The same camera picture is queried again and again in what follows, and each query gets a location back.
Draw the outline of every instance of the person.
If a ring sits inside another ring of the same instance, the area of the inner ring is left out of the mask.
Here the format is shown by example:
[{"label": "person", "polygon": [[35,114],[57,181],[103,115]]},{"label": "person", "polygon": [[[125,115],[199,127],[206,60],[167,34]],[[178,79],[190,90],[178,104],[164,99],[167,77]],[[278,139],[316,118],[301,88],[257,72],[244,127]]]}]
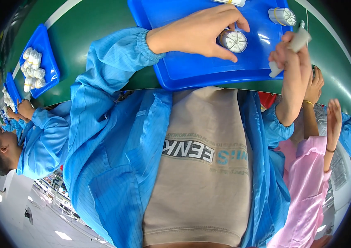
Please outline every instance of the person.
[{"label": "person", "polygon": [[331,175],[330,163],[342,126],[340,103],[330,100],[327,107],[327,137],[319,136],[313,110],[324,85],[322,72],[315,67],[315,77],[308,83],[303,101],[303,140],[297,149],[290,139],[281,141],[276,151],[285,155],[283,179],[290,192],[286,224],[267,244],[267,248],[320,248],[331,236],[315,240],[323,221],[322,205]]},{"label": "person", "polygon": [[263,113],[256,92],[217,87],[135,91],[116,101],[134,72],[169,51],[237,62],[215,41],[235,23],[249,32],[224,4],[90,46],[86,72],[71,86],[63,176],[75,211],[116,247],[262,247],[283,227],[284,162],[269,154],[293,133],[312,71],[306,47],[287,49],[292,32],[269,54],[284,68],[283,100]]},{"label": "person", "polygon": [[17,114],[7,109],[14,121],[0,130],[0,176],[15,169],[18,175],[43,178],[65,161],[71,102],[47,111],[35,109],[28,100],[23,100],[17,101],[17,108]]}]

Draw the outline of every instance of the pink shirt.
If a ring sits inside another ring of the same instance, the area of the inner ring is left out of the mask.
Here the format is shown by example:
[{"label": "pink shirt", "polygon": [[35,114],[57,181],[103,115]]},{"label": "pink shirt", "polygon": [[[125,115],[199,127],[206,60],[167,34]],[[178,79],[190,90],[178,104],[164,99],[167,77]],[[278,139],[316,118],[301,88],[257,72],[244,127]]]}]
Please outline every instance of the pink shirt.
[{"label": "pink shirt", "polygon": [[267,248],[309,248],[323,221],[322,205],[328,190],[331,171],[324,173],[323,156],[326,136],[311,136],[298,144],[290,140],[279,143],[284,153],[283,179],[290,191],[290,208],[284,227],[267,244]]}]

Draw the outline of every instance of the beige t-shirt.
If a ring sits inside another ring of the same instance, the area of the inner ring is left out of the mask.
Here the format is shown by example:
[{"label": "beige t-shirt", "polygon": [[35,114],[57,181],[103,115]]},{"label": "beige t-shirt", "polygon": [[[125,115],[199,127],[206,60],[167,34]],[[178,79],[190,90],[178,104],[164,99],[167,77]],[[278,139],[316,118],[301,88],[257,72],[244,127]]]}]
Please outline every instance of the beige t-shirt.
[{"label": "beige t-shirt", "polygon": [[143,246],[214,242],[237,246],[251,206],[250,143],[237,90],[173,94],[158,175],[143,218]]}]

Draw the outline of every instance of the person in pink shirt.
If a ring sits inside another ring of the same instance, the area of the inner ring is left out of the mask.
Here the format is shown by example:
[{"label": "person in pink shirt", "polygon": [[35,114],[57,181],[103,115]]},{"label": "person in pink shirt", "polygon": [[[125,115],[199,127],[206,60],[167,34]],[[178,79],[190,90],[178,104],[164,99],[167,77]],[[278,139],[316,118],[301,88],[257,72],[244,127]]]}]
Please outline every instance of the person in pink shirt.
[{"label": "person in pink shirt", "polygon": [[319,136],[313,106],[324,85],[322,72],[315,67],[315,77],[305,93],[303,107],[303,136],[297,148],[290,139],[277,150],[285,155],[284,181],[290,191],[290,208],[286,224],[267,244],[267,248],[318,248],[331,236],[314,240],[323,221],[322,205],[328,190],[330,162],[340,136],[342,117],[340,103],[330,100],[327,108],[327,137]]}]

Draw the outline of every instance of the red object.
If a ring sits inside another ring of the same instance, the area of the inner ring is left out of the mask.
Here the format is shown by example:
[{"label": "red object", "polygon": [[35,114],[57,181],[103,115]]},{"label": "red object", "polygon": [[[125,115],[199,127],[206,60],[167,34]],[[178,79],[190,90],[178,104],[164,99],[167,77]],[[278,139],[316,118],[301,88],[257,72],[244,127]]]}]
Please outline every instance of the red object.
[{"label": "red object", "polygon": [[260,97],[261,104],[266,108],[270,108],[272,104],[275,102],[277,94],[266,93],[266,92],[258,92],[258,96]]}]

